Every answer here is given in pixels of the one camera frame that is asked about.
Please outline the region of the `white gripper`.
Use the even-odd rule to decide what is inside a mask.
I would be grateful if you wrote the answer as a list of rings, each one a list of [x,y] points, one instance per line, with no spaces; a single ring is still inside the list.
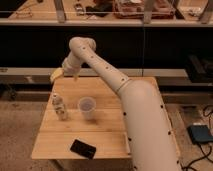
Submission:
[[[80,72],[82,61],[73,53],[70,53],[63,61],[62,68],[57,68],[50,76],[50,81],[54,82],[63,74],[65,76],[77,76]]]

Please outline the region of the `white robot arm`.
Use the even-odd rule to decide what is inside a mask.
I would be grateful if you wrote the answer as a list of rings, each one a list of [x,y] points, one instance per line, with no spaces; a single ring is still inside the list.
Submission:
[[[95,53],[92,38],[74,37],[60,75],[76,75],[88,64],[120,98],[134,171],[182,171],[175,137],[162,96],[146,80],[133,80]]]

